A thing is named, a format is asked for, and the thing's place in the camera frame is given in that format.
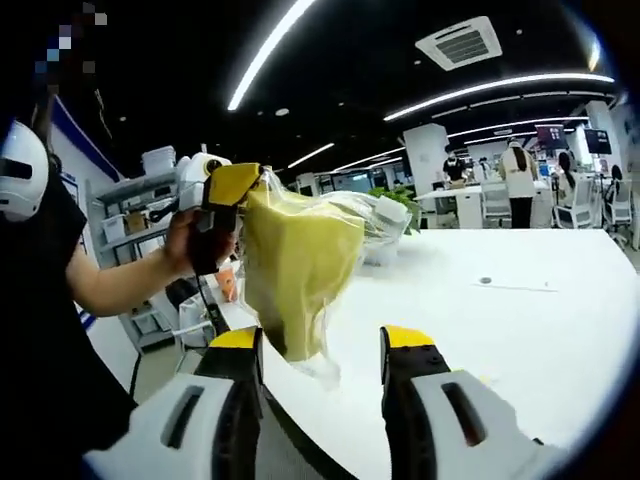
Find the person's left hand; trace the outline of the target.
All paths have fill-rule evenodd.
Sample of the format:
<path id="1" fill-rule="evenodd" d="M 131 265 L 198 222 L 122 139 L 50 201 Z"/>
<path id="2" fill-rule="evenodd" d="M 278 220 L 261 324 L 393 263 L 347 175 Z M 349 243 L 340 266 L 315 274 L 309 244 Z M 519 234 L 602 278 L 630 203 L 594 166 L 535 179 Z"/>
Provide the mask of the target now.
<path id="1" fill-rule="evenodd" d="M 197 209 L 178 212 L 170 222 L 163 257 L 169 278 L 174 280 L 190 273 L 213 272 L 233 253 L 236 235 L 233 231 L 214 227 L 204 233 L 196 230 L 202 212 Z"/>

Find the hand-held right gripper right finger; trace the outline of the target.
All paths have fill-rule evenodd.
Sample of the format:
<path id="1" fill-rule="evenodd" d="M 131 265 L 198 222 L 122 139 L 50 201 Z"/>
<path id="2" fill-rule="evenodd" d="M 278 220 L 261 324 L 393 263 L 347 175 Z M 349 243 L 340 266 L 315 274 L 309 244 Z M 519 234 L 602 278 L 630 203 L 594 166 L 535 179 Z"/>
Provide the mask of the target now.
<path id="1" fill-rule="evenodd" d="M 382 417 L 394 479 L 546 479 L 563 449 L 525 434 L 515 409 L 453 370 L 419 330 L 380 329 Z"/>

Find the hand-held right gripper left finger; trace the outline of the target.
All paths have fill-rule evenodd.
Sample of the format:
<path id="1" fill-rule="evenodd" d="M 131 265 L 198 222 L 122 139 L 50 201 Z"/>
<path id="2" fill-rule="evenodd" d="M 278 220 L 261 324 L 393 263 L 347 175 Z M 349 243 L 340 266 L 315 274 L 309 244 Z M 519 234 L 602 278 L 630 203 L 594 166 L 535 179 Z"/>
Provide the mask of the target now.
<path id="1" fill-rule="evenodd" d="M 86 463 L 99 479 L 255 478 L 261 360 L 259 327 L 215 338 L 194 373 L 175 375 Z"/>

